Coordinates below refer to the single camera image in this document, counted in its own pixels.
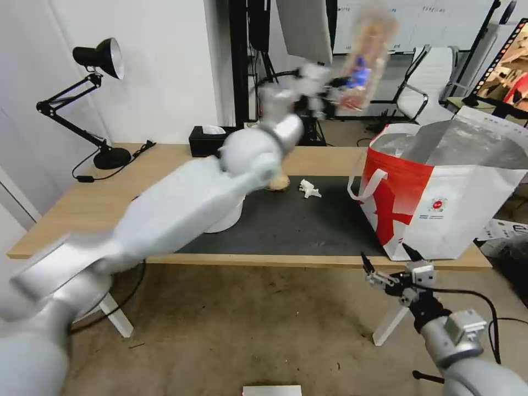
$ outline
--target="black desk lamp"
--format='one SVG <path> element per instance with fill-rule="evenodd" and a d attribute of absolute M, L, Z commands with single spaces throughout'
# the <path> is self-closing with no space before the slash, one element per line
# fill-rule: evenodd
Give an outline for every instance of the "black desk lamp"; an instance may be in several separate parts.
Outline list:
<path fill-rule="evenodd" d="M 79 128 L 57 114 L 59 109 L 101 86 L 101 78 L 103 76 L 96 71 L 97 67 L 101 68 L 104 72 L 114 78 L 119 80 L 123 79 L 124 65 L 119 44 L 117 43 L 117 40 L 112 37 L 101 41 L 101 43 L 95 48 L 75 47 L 73 49 L 73 58 L 77 63 L 84 66 L 86 70 L 90 72 L 90 74 L 71 87 L 59 92 L 55 96 L 37 103 L 37 110 L 39 113 L 50 117 L 60 125 L 68 128 L 82 138 L 99 147 L 99 153 L 93 158 L 93 164 L 96 166 L 96 168 L 120 168 L 128 164 L 131 160 L 131 155 L 127 150 L 120 147 L 108 146 L 106 139 L 92 135 L 88 131 Z M 63 97 L 63 95 L 86 82 L 92 83 L 93 86 L 77 95 Z"/>

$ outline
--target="wooden table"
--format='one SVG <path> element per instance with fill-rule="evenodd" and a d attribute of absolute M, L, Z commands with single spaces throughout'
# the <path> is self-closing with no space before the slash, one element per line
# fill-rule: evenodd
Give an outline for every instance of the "wooden table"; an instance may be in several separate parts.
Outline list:
<path fill-rule="evenodd" d="M 459 109 L 462 108 L 462 106 L 465 106 L 465 104 L 462 103 L 462 99 L 464 99 L 464 98 L 463 97 L 453 96 L 453 97 L 447 98 L 447 101 L 448 101 L 450 106 L 455 107 L 454 111 L 457 112 Z M 492 114 L 493 111 L 495 110 L 495 106 L 494 105 L 486 103 L 486 102 L 482 102 L 482 101 L 479 101 L 479 100 L 477 100 L 477 101 L 478 101 L 478 106 L 474 107 L 474 108 L 476 108 L 476 109 L 478 109 L 480 111 L 483 111 L 485 113 L 488 113 L 488 114 Z M 526 119 L 515 118 L 512 115 L 507 115 L 506 119 L 508 121 L 511 121 L 511 122 L 515 123 L 515 124 L 522 125 L 523 127 L 525 127 L 526 123 L 528 122 Z"/>
<path fill-rule="evenodd" d="M 138 144 L 122 144 L 131 152 Z M 349 176 L 361 175 L 364 147 L 296 147 L 283 163 L 288 175 Z M 130 201 L 156 181 L 191 159 L 187 145 L 158 144 L 137 161 L 110 179 L 91 184 L 75 183 L 59 202 L 8 252 L 12 259 L 27 259 L 65 233 L 95 232 L 111 229 L 119 221 Z M 93 175 L 109 171 L 93 169 Z M 400 270 L 403 262 L 372 257 L 380 268 Z M 149 257 L 147 262 L 229 266 L 340 267 L 361 268 L 360 256 L 275 256 L 228 254 L 169 254 Z M 436 261 L 439 270 L 487 270 L 491 265 L 471 245 L 457 260 Z"/>

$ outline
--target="lamp shade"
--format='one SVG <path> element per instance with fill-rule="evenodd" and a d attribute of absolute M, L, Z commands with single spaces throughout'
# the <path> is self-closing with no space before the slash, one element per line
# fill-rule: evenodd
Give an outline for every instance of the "lamp shade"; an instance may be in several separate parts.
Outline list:
<path fill-rule="evenodd" d="M 122 80 L 125 75 L 123 57 L 117 40 L 107 38 L 95 48 L 75 47 L 73 58 L 84 67 L 98 67 L 114 78 Z"/>

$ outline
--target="lamp arm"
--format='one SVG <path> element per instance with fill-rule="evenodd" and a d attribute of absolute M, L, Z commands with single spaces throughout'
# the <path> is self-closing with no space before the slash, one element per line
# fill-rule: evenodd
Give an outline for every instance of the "lamp arm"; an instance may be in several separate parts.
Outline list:
<path fill-rule="evenodd" d="M 108 145 L 106 144 L 106 140 L 98 139 L 97 137 L 95 137 L 92 134 L 90 134 L 88 131 L 86 131 L 86 130 L 84 130 L 82 128 L 79 128 L 77 125 L 71 123 L 70 121 L 64 119 L 63 117 L 61 117 L 61 116 L 59 116 L 57 114 L 57 111 L 59 109 L 61 109 L 64 106 L 76 101 L 77 99 L 89 94 L 90 92 L 98 89 L 101 86 L 101 78 L 102 78 L 102 76 L 99 73 L 91 73 L 91 74 L 89 74 L 88 76 L 84 77 L 81 81 L 79 81 L 79 82 L 75 83 L 74 85 L 66 88 L 65 90 L 59 92 L 58 94 L 52 96 L 51 98 L 37 103 L 37 111 L 39 113 L 44 114 L 45 116 L 51 118 L 52 120 L 54 120 L 55 122 L 59 123 L 63 127 L 68 128 L 73 133 L 81 136 L 81 138 L 84 138 L 84 139 L 88 140 L 90 143 L 92 143 L 92 144 L 96 145 L 97 147 L 101 148 L 102 150 L 104 150 L 105 148 L 108 147 Z M 90 82 L 93 85 L 91 87 L 89 87 L 88 89 L 84 90 L 83 92 L 78 93 L 77 95 L 69 96 L 69 97 L 62 97 L 65 94 L 67 94 L 68 92 L 74 90 L 78 86 L 80 86 L 80 85 L 82 85 L 84 83 L 87 83 L 87 82 Z"/>

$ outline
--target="office chair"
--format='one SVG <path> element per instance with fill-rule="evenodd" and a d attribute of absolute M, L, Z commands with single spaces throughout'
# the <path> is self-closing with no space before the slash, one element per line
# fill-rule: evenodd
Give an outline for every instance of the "office chair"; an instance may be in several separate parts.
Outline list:
<path fill-rule="evenodd" d="M 457 62 L 454 47 L 417 47 L 411 66 L 396 93 L 398 109 L 418 125 L 450 120 L 453 113 L 438 103 Z"/>

